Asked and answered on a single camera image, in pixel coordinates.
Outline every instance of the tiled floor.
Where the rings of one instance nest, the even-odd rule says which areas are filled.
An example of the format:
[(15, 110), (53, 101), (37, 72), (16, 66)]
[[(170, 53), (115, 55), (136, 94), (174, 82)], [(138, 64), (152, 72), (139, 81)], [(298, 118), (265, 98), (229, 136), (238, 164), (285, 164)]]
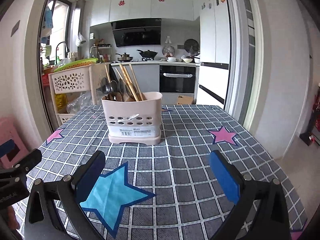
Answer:
[(313, 143), (308, 147), (299, 137), (295, 137), (284, 158), (276, 162), (296, 188), (310, 221), (320, 203), (319, 145)]

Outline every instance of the black range hood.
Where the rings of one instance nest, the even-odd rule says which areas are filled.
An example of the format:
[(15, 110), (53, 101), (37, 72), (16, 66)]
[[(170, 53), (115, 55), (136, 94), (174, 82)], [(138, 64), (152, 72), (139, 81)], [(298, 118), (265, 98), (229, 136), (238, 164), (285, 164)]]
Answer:
[(112, 22), (117, 47), (160, 45), (161, 19), (144, 18)]

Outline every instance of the pink stool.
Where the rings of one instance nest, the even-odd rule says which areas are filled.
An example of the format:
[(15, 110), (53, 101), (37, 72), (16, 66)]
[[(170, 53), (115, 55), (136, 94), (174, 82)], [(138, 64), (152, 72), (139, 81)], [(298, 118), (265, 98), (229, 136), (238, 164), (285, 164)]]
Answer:
[(5, 169), (11, 168), (12, 165), (29, 154), (13, 126), (11, 118), (0, 119), (0, 148), (7, 149), (6, 154), (0, 159)]

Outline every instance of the black built-in oven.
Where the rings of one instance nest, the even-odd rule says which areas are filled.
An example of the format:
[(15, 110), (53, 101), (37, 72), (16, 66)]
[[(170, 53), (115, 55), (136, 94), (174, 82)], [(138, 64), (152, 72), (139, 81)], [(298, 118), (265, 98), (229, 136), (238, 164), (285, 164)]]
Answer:
[(194, 93), (195, 83), (195, 67), (160, 65), (161, 93)]

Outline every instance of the white sticker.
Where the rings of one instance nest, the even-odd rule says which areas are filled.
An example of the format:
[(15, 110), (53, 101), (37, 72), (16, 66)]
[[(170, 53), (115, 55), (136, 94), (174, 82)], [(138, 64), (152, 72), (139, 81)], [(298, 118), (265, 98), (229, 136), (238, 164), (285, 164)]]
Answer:
[(155, 126), (109, 126), (109, 134), (113, 137), (156, 137), (159, 135), (159, 128)]

